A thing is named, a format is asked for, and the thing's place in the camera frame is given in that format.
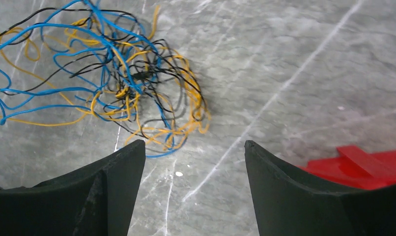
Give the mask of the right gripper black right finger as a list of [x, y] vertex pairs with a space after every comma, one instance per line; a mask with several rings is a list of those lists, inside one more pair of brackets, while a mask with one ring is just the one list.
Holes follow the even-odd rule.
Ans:
[[254, 141], [245, 162], [262, 236], [396, 236], [396, 184], [365, 190], [325, 180]]

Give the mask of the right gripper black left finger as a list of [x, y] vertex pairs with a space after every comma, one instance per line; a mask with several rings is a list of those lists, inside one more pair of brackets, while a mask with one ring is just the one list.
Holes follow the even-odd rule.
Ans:
[[0, 236], [125, 236], [145, 166], [145, 143], [33, 187], [0, 188]]

